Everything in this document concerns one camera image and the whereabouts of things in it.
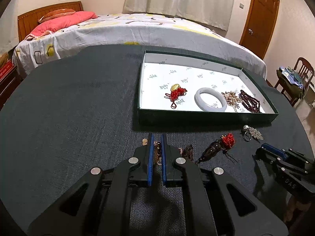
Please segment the white jade bangle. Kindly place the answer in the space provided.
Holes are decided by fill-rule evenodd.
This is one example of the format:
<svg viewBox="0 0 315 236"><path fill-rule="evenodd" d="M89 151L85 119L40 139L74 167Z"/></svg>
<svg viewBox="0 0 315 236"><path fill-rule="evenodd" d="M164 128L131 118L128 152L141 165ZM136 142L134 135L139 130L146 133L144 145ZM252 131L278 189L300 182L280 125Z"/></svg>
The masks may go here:
<svg viewBox="0 0 315 236"><path fill-rule="evenodd" d="M225 97L212 88L201 88L196 91L196 105L206 112L224 112L227 109Z"/></svg>

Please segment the green tray with white lining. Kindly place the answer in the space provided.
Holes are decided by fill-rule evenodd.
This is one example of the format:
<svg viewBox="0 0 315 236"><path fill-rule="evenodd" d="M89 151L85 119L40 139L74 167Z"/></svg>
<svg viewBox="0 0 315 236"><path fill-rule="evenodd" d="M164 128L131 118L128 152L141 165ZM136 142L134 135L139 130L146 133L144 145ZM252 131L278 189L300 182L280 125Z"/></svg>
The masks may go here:
<svg viewBox="0 0 315 236"><path fill-rule="evenodd" d="M179 84L187 89L176 101L177 108L165 98ZM194 100L197 90L210 88L225 97L224 112L202 111ZM270 124L278 111L257 81L245 69L214 59L175 53L147 51L140 69L137 112L140 123Z"/></svg>

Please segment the wooden chair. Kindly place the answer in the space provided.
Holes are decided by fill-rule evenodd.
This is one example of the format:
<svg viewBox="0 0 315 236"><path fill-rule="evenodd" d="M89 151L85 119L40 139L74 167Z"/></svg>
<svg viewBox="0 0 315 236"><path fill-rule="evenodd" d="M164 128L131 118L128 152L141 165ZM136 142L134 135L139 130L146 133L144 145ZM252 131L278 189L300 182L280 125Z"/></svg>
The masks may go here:
<svg viewBox="0 0 315 236"><path fill-rule="evenodd" d="M277 70L277 78L274 88L282 87L281 94L293 107L307 94L311 81L314 78L314 68L305 58L298 58L294 68L280 66Z"/></svg>

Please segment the red knot tassel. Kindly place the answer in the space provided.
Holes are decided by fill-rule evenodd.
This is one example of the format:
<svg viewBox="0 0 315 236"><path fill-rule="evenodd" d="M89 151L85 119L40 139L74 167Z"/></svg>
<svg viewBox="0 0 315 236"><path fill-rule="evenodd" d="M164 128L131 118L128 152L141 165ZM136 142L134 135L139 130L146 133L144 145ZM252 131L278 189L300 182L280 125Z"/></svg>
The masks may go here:
<svg viewBox="0 0 315 236"><path fill-rule="evenodd" d="M232 133L221 136L221 143L225 149L231 149L235 145L235 138Z"/></svg>

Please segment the dark wooden nightstand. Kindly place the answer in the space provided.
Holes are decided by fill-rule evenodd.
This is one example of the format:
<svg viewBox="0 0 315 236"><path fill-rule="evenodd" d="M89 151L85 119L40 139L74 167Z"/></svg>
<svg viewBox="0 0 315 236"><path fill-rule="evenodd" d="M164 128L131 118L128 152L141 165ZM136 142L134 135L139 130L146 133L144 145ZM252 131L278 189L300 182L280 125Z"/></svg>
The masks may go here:
<svg viewBox="0 0 315 236"><path fill-rule="evenodd" d="M12 60L12 54L5 52L1 55L1 67L7 63L8 60ZM0 82L0 108L2 109L5 102L12 95L14 90L22 82L22 78L18 73L18 68L13 64L12 70L1 80Z"/></svg>

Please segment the dark brown carved bead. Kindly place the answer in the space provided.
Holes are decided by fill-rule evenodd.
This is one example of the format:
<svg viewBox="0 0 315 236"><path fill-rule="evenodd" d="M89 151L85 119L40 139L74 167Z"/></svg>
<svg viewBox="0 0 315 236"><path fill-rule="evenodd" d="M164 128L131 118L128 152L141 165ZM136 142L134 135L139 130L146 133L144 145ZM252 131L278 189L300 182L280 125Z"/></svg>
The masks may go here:
<svg viewBox="0 0 315 236"><path fill-rule="evenodd" d="M194 149L191 144L187 145L185 148L179 147L178 149L179 149L181 157L188 159L190 161L194 161L194 153L193 153Z"/></svg>

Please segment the wooden headboard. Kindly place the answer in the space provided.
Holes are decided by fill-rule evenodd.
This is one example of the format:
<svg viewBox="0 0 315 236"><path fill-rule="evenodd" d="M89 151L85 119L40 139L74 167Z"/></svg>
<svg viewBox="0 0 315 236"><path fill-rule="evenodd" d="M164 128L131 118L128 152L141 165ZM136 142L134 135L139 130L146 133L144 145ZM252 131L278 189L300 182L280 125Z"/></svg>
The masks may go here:
<svg viewBox="0 0 315 236"><path fill-rule="evenodd" d="M34 9L18 16L18 36L21 42L31 31L37 27L38 20L49 12L58 9L73 9L75 11L83 11L81 1L58 3Z"/></svg>

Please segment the brown wooden door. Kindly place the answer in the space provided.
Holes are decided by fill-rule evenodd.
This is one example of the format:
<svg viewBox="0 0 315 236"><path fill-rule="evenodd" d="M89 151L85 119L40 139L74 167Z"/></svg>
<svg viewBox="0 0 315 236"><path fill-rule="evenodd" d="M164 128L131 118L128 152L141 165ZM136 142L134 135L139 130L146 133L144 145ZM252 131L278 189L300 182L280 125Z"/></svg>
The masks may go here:
<svg viewBox="0 0 315 236"><path fill-rule="evenodd" d="M263 59L277 22L280 0L251 0L240 45Z"/></svg>

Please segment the bed with patterned sheet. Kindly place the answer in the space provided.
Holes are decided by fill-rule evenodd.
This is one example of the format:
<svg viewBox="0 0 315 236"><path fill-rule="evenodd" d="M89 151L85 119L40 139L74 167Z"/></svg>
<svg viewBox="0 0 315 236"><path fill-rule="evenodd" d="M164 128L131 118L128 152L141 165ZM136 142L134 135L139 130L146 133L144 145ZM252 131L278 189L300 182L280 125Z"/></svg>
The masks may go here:
<svg viewBox="0 0 315 236"><path fill-rule="evenodd" d="M36 67L89 46L131 44L205 53L267 76L267 66L257 55L198 23L145 13L97 17L41 37L28 34L13 52L18 73L25 78Z"/></svg>

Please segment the pink pillow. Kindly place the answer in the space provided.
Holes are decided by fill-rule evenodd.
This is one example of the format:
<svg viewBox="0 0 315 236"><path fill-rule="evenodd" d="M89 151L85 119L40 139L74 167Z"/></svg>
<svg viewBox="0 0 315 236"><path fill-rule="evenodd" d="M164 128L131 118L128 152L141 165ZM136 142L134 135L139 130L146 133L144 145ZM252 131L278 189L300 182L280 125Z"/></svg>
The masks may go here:
<svg viewBox="0 0 315 236"><path fill-rule="evenodd" d="M98 18L95 12L91 11L78 11L72 15L62 16L40 23L35 29L32 30L30 36L41 37L46 34L51 34L59 31L60 29L68 28L78 23L84 22L89 19Z"/></svg>

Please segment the silver crystal leaf brooch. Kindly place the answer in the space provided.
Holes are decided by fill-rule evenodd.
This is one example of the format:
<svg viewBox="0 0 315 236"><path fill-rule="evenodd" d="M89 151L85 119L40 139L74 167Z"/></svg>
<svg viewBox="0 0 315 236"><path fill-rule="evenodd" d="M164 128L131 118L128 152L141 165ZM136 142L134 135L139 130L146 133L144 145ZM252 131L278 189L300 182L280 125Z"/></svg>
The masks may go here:
<svg viewBox="0 0 315 236"><path fill-rule="evenodd" d="M251 134L251 137L254 138L255 140L258 140L258 141L264 140L264 137L259 130L255 129L253 127L249 127L248 131Z"/></svg>

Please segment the red box on nightstand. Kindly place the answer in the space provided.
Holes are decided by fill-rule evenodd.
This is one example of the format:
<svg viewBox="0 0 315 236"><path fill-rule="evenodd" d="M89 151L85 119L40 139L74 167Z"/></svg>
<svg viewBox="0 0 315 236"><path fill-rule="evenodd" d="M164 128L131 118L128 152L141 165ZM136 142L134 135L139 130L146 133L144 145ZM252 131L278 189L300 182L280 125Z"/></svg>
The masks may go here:
<svg viewBox="0 0 315 236"><path fill-rule="evenodd" d="M13 68L12 60L8 60L0 69L0 80L2 80Z"/></svg>

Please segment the clothes pile on chair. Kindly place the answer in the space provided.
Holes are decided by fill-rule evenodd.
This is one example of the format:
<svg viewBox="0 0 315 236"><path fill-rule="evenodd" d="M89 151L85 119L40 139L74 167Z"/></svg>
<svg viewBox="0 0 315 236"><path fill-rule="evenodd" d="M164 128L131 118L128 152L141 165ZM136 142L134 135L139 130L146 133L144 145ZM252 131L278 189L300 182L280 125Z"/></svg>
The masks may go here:
<svg viewBox="0 0 315 236"><path fill-rule="evenodd" d="M303 98L305 87L296 71L290 67L279 67L279 69L277 69L277 77L279 84L291 98Z"/></svg>

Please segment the brown orange pillow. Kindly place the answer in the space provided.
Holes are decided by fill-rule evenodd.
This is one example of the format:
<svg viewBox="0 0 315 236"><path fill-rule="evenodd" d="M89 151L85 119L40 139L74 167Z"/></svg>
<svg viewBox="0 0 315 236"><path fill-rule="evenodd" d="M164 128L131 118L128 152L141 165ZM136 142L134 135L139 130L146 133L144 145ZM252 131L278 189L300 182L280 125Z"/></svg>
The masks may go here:
<svg viewBox="0 0 315 236"><path fill-rule="evenodd" d="M48 20L52 20L52 19L59 18L59 17L71 16L75 12L76 11L73 9L54 10L54 11L51 11L51 12L45 14L44 16L42 16L42 18L38 19L38 23L44 23Z"/></svg>

